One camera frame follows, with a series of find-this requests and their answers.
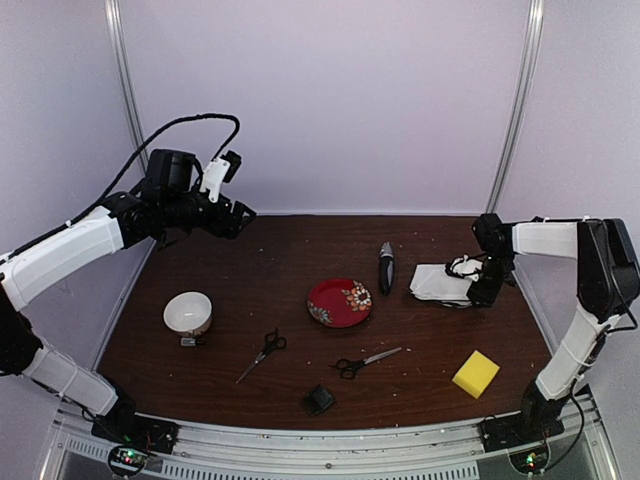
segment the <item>floral pattern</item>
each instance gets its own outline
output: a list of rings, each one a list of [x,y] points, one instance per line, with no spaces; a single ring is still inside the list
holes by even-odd
[[[333,322],[333,319],[329,314],[329,310],[321,307],[316,307],[311,301],[307,302],[307,307],[309,307],[309,312],[311,312],[313,318],[318,320],[320,323],[329,325],[331,322]]]
[[[371,293],[360,282],[354,281],[353,288],[351,290],[342,290],[342,293],[347,297],[347,305],[354,312],[371,309]]]

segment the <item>white wall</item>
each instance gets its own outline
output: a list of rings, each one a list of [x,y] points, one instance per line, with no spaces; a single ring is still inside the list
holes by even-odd
[[[546,2],[538,67],[498,208],[504,221],[620,217],[640,252],[638,18],[640,3],[629,0]],[[522,258],[521,266],[561,339],[576,304],[575,263]],[[623,478],[638,478],[640,332],[610,338],[590,379]]]
[[[102,0],[0,2],[0,18],[0,251],[10,251],[95,200],[132,144]],[[91,366],[143,253],[101,259],[38,297],[24,312],[36,333]],[[33,478],[58,403],[27,380],[0,384],[0,478]]]
[[[146,134],[238,115],[225,189],[261,213],[470,213],[500,158],[528,2],[122,2]],[[170,132],[207,160],[224,125]]]

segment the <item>black knife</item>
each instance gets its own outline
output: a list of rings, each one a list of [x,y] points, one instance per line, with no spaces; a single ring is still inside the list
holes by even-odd
[[[383,295],[389,295],[393,285],[394,258],[391,244],[386,242],[380,249],[380,291]]]

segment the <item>scissor blade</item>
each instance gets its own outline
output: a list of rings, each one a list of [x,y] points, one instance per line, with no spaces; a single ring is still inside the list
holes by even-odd
[[[389,355],[398,353],[400,350],[402,350],[402,347],[394,348],[393,350],[387,350],[386,352],[379,353],[378,355],[374,355],[373,357],[369,357],[365,359],[364,364],[369,365],[370,363],[377,362],[378,360],[382,360],[383,358],[386,358]]]
[[[240,383],[244,377],[246,377],[247,375],[249,375],[249,373],[251,372],[251,370],[253,370],[254,368],[256,368],[256,365],[258,365],[262,360],[264,360],[264,357],[262,356],[262,354],[258,355],[258,356],[256,357],[256,359],[255,359],[253,362],[251,362],[251,365],[249,365],[249,366],[247,367],[247,369],[244,371],[244,373],[243,373],[242,375],[240,375],[240,378],[239,378],[238,380],[236,380],[236,385],[237,385],[238,383]]]

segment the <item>black cable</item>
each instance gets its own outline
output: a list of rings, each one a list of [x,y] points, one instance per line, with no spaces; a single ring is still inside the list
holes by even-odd
[[[113,431],[108,428],[106,425],[104,425],[96,415],[94,415],[93,413],[91,413],[89,411],[89,409],[87,407],[85,407],[84,405],[76,402],[75,400],[72,400],[70,398],[66,398],[66,400],[74,405],[76,405],[77,407],[80,407],[80,409],[82,410],[82,418],[85,419],[87,422],[91,422],[95,425],[98,425],[98,427],[100,427],[107,435],[109,435],[110,437],[113,438],[112,441],[115,442],[119,442],[125,445],[130,445],[133,442],[132,441],[128,441],[124,436],[122,435],[118,435],[116,433],[113,433]]]
[[[200,162],[198,161],[197,158],[193,158],[192,159],[192,164],[193,164],[194,168],[196,169],[196,172],[198,172],[198,178],[196,180],[196,185],[200,186],[200,183],[202,182],[202,177],[204,176],[204,170],[202,170],[202,165],[200,165]]]
[[[453,259],[449,263],[445,264],[444,271],[450,277],[455,277],[455,278],[467,278],[467,277],[471,277],[473,275],[480,274],[480,273],[482,273],[482,269],[476,269],[475,271],[473,271],[471,273],[457,273],[457,272],[454,272],[453,269],[455,267],[457,267],[458,265],[460,265],[462,262],[465,262],[465,261],[468,261],[468,260],[479,260],[480,258],[484,258],[484,257],[486,257],[488,255],[489,254],[487,252],[482,252],[482,253],[479,253],[477,255],[473,255],[471,257],[467,257],[467,258],[462,256],[462,257],[460,257],[458,259]]]
[[[38,243],[42,242],[43,240],[46,240],[47,238],[55,235],[56,233],[59,233],[59,232],[65,230],[70,225],[78,223],[80,220],[82,220],[84,217],[86,217],[89,213],[91,213],[91,211],[93,209],[98,207],[102,203],[102,201],[105,198],[107,198],[107,196],[109,195],[111,190],[113,190],[113,188],[122,179],[122,177],[124,176],[126,171],[129,169],[129,167],[131,167],[131,165],[133,165],[133,162],[135,161],[135,159],[138,158],[138,156],[142,153],[142,151],[145,148],[147,148],[149,146],[149,144],[151,142],[153,142],[160,134],[162,134],[163,132],[165,132],[169,128],[173,127],[174,125],[178,125],[180,123],[194,122],[194,121],[197,121],[197,120],[207,120],[207,119],[229,120],[229,121],[234,123],[233,131],[227,137],[227,139],[222,143],[222,145],[220,145],[220,148],[218,148],[218,150],[216,151],[215,155],[213,156],[213,159],[215,159],[220,154],[220,152],[222,152],[222,150],[224,150],[224,148],[227,145],[229,145],[229,143],[235,138],[235,136],[240,131],[240,120],[238,120],[238,118],[233,116],[233,115],[227,115],[227,114],[224,114],[224,113],[202,113],[202,114],[199,114],[199,115],[193,115],[193,116],[189,116],[189,117],[176,118],[175,120],[172,120],[169,123],[166,123],[165,125],[160,127],[158,130],[153,132],[150,137],[148,137],[144,142],[142,142],[140,144],[140,146],[138,146],[138,148],[136,148],[136,150],[131,154],[131,156],[125,162],[124,166],[120,169],[118,174],[115,176],[113,181],[107,186],[107,188],[104,190],[104,192],[102,192],[102,194],[98,197],[98,199],[95,202],[93,202],[91,205],[89,205],[87,208],[85,208],[79,215],[74,217],[70,222],[64,223],[64,224],[62,224],[62,225],[60,225],[60,226],[58,226],[58,227],[56,227],[56,228],[54,228],[52,230],[49,230],[47,233],[44,233],[44,234],[40,235],[39,237],[31,240],[30,242],[25,243],[21,247],[18,247],[17,249],[15,249],[13,252],[11,252],[9,254],[9,256],[6,258],[6,260],[9,260],[9,259],[15,257],[16,255],[21,254],[22,252],[30,249],[31,247],[33,247],[33,246],[37,245]],[[6,260],[0,261],[0,265],[2,265],[4,262],[6,262]]]
[[[136,195],[138,195],[138,194],[142,191],[142,184],[143,184],[143,183],[144,183],[144,180],[143,180],[143,179],[141,179],[138,183],[136,183],[136,184],[131,188],[131,190],[129,190],[129,193],[130,193],[131,195],[133,195],[134,197],[135,197]]]
[[[620,291],[620,286],[618,285],[618,281],[616,280],[616,277],[612,275],[611,279],[613,280],[613,288],[616,290],[616,294],[618,295],[618,298],[620,299],[620,302],[622,302],[622,307],[624,308],[625,313],[629,316],[629,320],[631,320],[631,323],[633,323],[633,325],[632,326],[627,326],[627,327],[612,328],[611,330],[609,330],[607,332],[607,335],[611,335],[612,333],[616,333],[616,332],[637,330],[638,329],[638,321],[636,320],[636,317],[633,315],[633,313],[631,313],[631,308],[629,308],[629,305],[624,300],[624,297],[622,296],[622,292]]]
[[[562,455],[560,455],[560,457],[554,463],[546,467],[544,469],[544,473],[547,473],[552,468],[557,467],[558,464],[562,462],[562,460],[564,460],[567,457],[567,455],[569,455],[569,453],[571,453],[571,450],[573,450],[573,448],[578,444],[578,440],[580,440],[580,437],[582,436],[582,432],[584,431],[584,424],[585,424],[584,411],[582,410],[582,407],[578,403],[578,400],[576,400],[575,393],[573,392],[573,389],[575,388],[576,383],[578,383],[578,380],[574,380],[573,383],[571,384],[570,395],[571,395],[571,401],[573,402],[573,404],[578,409],[578,412],[580,413],[580,430],[578,430],[578,434],[576,435],[576,438],[573,439],[573,442],[571,442],[571,445],[569,446],[569,448],[567,448],[567,450],[565,450],[565,452]]]

